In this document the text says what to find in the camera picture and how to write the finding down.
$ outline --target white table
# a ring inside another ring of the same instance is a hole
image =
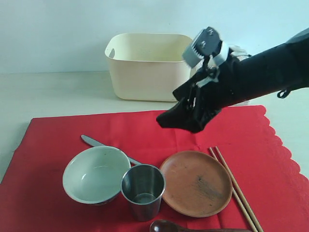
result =
[[[250,101],[267,108],[283,145],[309,177],[309,90],[286,99],[270,94]],[[166,110],[175,103],[125,101],[113,92],[108,72],[0,75],[0,181],[34,117]]]

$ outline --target wooden plate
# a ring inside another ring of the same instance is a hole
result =
[[[182,151],[161,167],[166,179],[162,198],[177,212],[197,218],[222,211],[232,197],[232,181],[224,166],[198,151]]]

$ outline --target knife blade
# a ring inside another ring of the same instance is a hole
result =
[[[97,140],[95,140],[95,139],[93,139],[93,138],[90,138],[89,136],[84,135],[84,134],[81,135],[81,138],[82,138],[82,140],[83,140],[85,143],[87,143],[87,144],[90,145],[90,146],[106,146],[105,144],[100,143],[99,141],[97,141]],[[135,164],[135,165],[141,164],[141,163],[138,162],[137,160],[135,160],[135,159],[133,159],[133,158],[131,158],[131,157],[129,157],[129,156],[127,156],[127,157],[129,158],[129,161],[130,161],[131,163],[133,163],[133,164]]]

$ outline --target metal cup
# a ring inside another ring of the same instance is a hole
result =
[[[133,166],[121,182],[121,193],[138,221],[149,221],[158,214],[164,190],[163,174],[150,164]]]

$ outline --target chopsticks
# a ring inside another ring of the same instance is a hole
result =
[[[236,198],[236,201],[239,204],[239,206],[240,206],[244,216],[246,217],[250,227],[252,228],[253,232],[264,232],[260,223],[258,222],[256,216],[254,215],[251,207],[249,206],[249,203],[247,202],[245,196],[243,195],[235,177],[233,176],[233,174],[232,174],[231,170],[229,169],[226,161],[224,160],[219,148],[217,146],[215,148],[216,148],[216,151],[217,151],[217,153],[218,153],[218,155],[219,155],[219,157],[220,157],[220,159],[223,163],[223,166],[225,167],[225,169],[227,170],[228,174],[231,177],[231,180],[232,180],[233,185],[234,185],[234,187],[232,189],[234,197]],[[216,157],[216,155],[215,155],[215,153],[214,153],[214,151],[212,150],[211,147],[209,148],[209,151],[211,152],[212,156],[218,161],[218,159],[217,159],[217,157]]]

